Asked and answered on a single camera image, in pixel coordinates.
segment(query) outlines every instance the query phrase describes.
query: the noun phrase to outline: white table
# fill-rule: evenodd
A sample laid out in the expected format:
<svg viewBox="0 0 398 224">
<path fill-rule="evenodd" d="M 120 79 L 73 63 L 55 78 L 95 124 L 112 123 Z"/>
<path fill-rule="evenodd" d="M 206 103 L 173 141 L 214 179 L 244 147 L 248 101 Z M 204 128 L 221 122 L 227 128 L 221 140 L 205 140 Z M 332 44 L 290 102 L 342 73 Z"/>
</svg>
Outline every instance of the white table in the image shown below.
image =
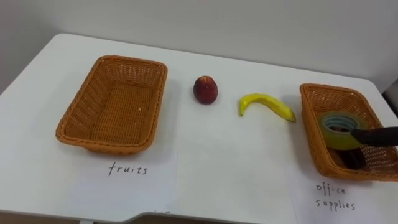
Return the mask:
<svg viewBox="0 0 398 224">
<path fill-rule="evenodd" d="M 169 68 L 160 112 L 168 119 L 160 121 L 156 135 L 164 138 L 167 131 L 167 145 L 178 149 L 176 196 L 169 205 L 174 215 L 296 223 L 283 167 L 297 162 L 293 145 L 308 147 L 300 117 L 302 83 L 358 90 L 383 125 L 398 125 L 367 80 L 60 34 L 0 96 L 0 210 L 104 222 L 140 215 L 126 205 L 103 210 L 106 204 L 81 207 L 74 202 L 69 192 L 79 184 L 76 175 L 87 169 L 92 154 L 77 147 L 61 150 L 54 136 L 94 61 L 109 54 L 156 60 Z M 200 75 L 211 75 L 218 84 L 213 105 L 192 98 L 192 85 Z M 287 103 L 297 122 L 288 123 L 261 105 L 251 105 L 238 117 L 237 100 L 254 92 Z M 373 187 L 373 203 L 379 204 L 388 223 L 396 222 L 398 187 L 379 182 Z"/>
</svg>

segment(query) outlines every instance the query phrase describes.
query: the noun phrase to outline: basket rim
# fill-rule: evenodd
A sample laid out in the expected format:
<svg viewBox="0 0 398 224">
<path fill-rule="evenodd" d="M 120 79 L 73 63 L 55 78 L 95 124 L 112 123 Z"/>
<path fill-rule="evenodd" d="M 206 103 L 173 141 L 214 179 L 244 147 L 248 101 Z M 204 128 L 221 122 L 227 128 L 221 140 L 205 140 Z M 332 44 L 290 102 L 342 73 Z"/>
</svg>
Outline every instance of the basket rim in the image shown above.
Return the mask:
<svg viewBox="0 0 398 224">
<path fill-rule="evenodd" d="M 374 111 L 368 105 L 369 103 L 368 103 L 367 99 L 360 92 L 358 92 L 354 89 L 339 87 L 339 86 L 331 86 L 331 85 L 317 84 L 317 83 L 303 83 L 300 85 L 300 92 L 301 92 L 302 97 L 305 97 L 307 102 L 310 102 L 309 96 L 307 93 L 307 88 L 309 88 L 309 87 L 327 88 L 329 90 L 338 90 L 338 91 L 345 91 L 345 92 L 357 94 L 364 102 L 367 102 L 366 106 L 368 107 L 368 111 L 371 113 L 371 115 L 374 118 L 376 118 L 376 121 L 379 124 L 381 124 L 379 118 L 376 116 Z M 310 103 L 309 103 L 309 107 L 310 107 L 310 112 L 311 112 L 311 119 L 315 119 L 316 118 L 315 112 Z M 322 136 L 319 125 L 317 125 L 315 131 L 320 136 Z M 323 149 L 320 149 L 320 150 L 317 149 L 317 150 L 320 152 L 320 155 L 323 158 L 323 161 L 328 163 L 328 167 L 330 167 L 333 170 L 333 172 L 338 170 L 339 172 L 344 172 L 345 174 L 351 174 L 351 175 L 357 175 L 357 176 L 360 175 L 361 179 L 363 179 L 363 180 L 396 180 L 398 178 L 398 173 L 396 173 L 396 174 L 383 173 L 383 172 L 375 173 L 375 172 L 370 172 L 370 171 L 351 170 L 351 169 L 340 167 L 340 166 L 336 165 L 334 160 L 331 158 L 330 153 L 327 150 L 325 150 L 325 149 L 327 149 L 327 147 L 326 147 L 324 138 L 321 138 L 321 141 L 322 141 Z"/>
<path fill-rule="evenodd" d="M 71 118 L 70 115 L 73 113 L 74 109 L 76 108 L 77 103 L 83 97 L 83 93 L 88 88 L 88 84 L 90 83 L 90 81 L 94 77 L 94 74 L 98 71 L 98 68 L 99 68 L 101 62 L 103 62 L 103 60 L 111 59 L 111 58 L 118 58 L 118 59 L 122 59 L 122 60 L 135 61 L 135 62 L 150 63 L 150 64 L 153 64 L 153 65 L 157 65 L 157 66 L 159 66 L 162 69 L 161 70 L 161 76 L 160 76 L 160 88 L 159 88 L 160 91 L 157 94 L 157 100 L 156 100 L 157 106 L 155 107 L 159 111 L 157 113 L 155 113 L 153 117 L 151 117 L 152 124 L 151 124 L 150 130 L 146 133 L 145 141 L 141 141 L 139 143 L 134 143 L 134 144 L 121 144 L 121 143 L 111 143 L 111 142 L 106 142 L 106 141 L 94 141 L 94 140 L 83 139 L 83 138 L 74 138 L 74 137 L 70 137 L 70 136 L 65 134 L 65 124 Z M 113 148 L 113 149 L 120 149 L 120 148 L 134 149 L 134 148 L 138 148 L 139 150 L 137 150 L 137 151 L 143 151 L 144 149 L 141 149 L 141 147 L 145 146 L 149 141 L 153 140 L 152 135 L 154 134 L 154 129 L 157 126 L 157 122 L 155 120 L 157 119 L 157 117 L 159 115 L 159 112 L 160 112 L 160 102 L 162 101 L 162 96 L 163 96 L 163 92 L 164 92 L 163 90 L 164 90 L 165 81 L 166 81 L 166 78 L 167 78 L 167 71 L 168 71 L 168 69 L 167 69 L 167 66 L 165 64 L 163 64 L 161 62 L 152 61 L 152 60 L 125 57 L 125 56 L 118 56 L 118 55 L 104 55 L 104 56 L 98 58 L 96 60 L 96 62 L 94 63 L 94 65 L 92 66 L 90 72 L 86 76 L 84 82 L 81 84 L 80 89 L 78 90 L 78 92 L 76 93 L 76 95 L 73 98 L 72 102 L 68 106 L 66 112 L 62 116 L 62 118 L 61 118 L 61 120 L 60 120 L 60 122 L 59 122 L 59 124 L 57 126 L 57 129 L 55 131 L 56 138 L 59 141 L 63 142 L 63 143 L 72 144 L 72 145 L 75 145 L 75 146 L 83 146 L 84 147 L 85 145 L 95 144 L 97 146 L 105 146 L 105 147 L 110 147 L 110 148 Z"/>
</svg>

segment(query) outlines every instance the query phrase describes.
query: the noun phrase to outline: peach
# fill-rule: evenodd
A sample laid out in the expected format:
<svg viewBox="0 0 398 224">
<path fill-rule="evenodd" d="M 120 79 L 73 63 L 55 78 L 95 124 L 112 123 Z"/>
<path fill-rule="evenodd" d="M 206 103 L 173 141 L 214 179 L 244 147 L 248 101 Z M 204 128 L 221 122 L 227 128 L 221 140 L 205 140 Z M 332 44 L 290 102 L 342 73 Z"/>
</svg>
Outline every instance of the peach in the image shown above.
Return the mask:
<svg viewBox="0 0 398 224">
<path fill-rule="evenodd" d="M 193 86 L 193 95 L 201 104 L 212 104 L 218 96 L 216 82 L 209 76 L 199 77 Z"/>
</svg>

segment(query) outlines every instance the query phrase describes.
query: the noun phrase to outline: orange wicker basket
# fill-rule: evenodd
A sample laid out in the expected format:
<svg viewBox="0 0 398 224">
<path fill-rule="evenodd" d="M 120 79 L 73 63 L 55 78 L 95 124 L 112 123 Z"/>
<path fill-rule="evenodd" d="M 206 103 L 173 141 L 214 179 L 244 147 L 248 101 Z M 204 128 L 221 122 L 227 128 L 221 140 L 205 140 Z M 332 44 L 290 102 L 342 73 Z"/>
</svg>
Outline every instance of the orange wicker basket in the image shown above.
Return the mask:
<svg viewBox="0 0 398 224">
<path fill-rule="evenodd" d="M 167 67 L 108 55 L 99 58 L 60 120 L 59 141 L 95 152 L 128 155 L 154 140 Z"/>
<path fill-rule="evenodd" d="M 394 147 L 361 146 L 366 166 L 347 169 L 334 149 L 326 147 L 318 117 L 327 111 L 353 113 L 365 120 L 369 129 L 381 128 L 365 97 L 355 90 L 328 85 L 301 85 L 302 118 L 312 159 L 319 173 L 326 177 L 351 180 L 398 181 L 398 155 Z"/>
</svg>

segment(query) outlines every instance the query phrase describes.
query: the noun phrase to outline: tape roll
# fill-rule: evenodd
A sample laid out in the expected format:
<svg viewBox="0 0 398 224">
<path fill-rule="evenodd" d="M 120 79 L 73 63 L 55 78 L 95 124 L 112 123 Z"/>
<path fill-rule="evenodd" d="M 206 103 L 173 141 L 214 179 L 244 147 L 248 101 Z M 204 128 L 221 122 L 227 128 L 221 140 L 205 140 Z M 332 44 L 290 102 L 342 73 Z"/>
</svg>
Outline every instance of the tape roll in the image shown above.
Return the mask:
<svg viewBox="0 0 398 224">
<path fill-rule="evenodd" d="M 351 150 L 361 146 L 351 135 L 354 129 L 366 129 L 360 117 L 341 111 L 329 111 L 318 118 L 326 146 L 337 150 Z"/>
</svg>

